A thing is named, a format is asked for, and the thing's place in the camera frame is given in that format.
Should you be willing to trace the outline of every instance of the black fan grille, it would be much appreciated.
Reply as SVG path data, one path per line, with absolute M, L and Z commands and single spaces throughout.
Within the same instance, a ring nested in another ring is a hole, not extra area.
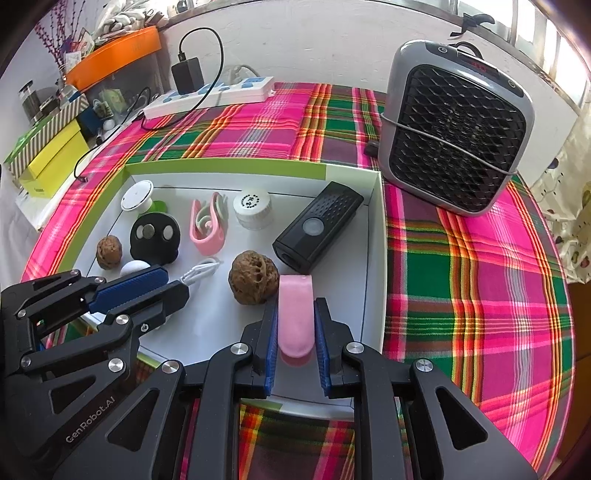
M 510 170 L 525 135 L 525 118 L 494 93 L 447 70 L 420 65 L 408 75 L 398 122 L 435 135 Z M 484 210 L 505 175 L 459 150 L 397 128 L 393 174 L 465 211 Z

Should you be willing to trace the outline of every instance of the white plastic cap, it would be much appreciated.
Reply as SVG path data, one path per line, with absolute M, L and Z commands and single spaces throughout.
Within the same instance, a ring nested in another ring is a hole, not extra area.
M 234 198 L 234 212 L 244 228 L 261 230 L 273 222 L 271 196 L 265 190 L 243 190 Z
M 132 185 L 121 199 L 121 209 L 124 212 L 137 209 L 139 213 L 146 212 L 152 205 L 154 184 L 150 180 L 142 180 Z

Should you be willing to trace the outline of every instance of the table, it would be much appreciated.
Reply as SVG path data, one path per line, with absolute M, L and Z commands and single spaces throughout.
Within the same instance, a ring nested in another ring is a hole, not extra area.
M 144 131 L 136 122 L 89 164 L 88 183 L 76 182 L 63 197 L 23 280 L 71 267 L 72 233 L 126 163 L 259 157 L 376 169 L 363 147 L 379 136 L 384 100 L 383 93 L 351 87 L 278 83 L 264 103 L 197 111 L 171 131 Z M 433 359 L 543 476 L 566 426 L 574 371 L 566 284 L 537 204 L 517 176 L 478 218 L 384 188 L 384 355 Z M 48 344 L 69 335 L 75 332 L 56 332 Z M 243 479 L 353 478 L 347 422 L 294 420 L 242 406 L 240 436 Z

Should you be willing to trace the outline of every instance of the orange shelf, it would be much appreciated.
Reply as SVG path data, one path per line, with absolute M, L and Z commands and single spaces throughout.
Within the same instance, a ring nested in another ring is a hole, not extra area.
M 162 48 L 156 27 L 148 27 L 113 40 L 94 51 L 66 74 L 66 80 L 83 92 L 117 70 Z

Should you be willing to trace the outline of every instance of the gray fan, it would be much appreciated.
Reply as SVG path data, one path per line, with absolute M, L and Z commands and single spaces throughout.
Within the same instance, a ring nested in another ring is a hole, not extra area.
M 424 40 L 394 56 L 379 165 L 398 187 L 461 215 L 501 194 L 534 125 L 516 81 L 456 48 Z

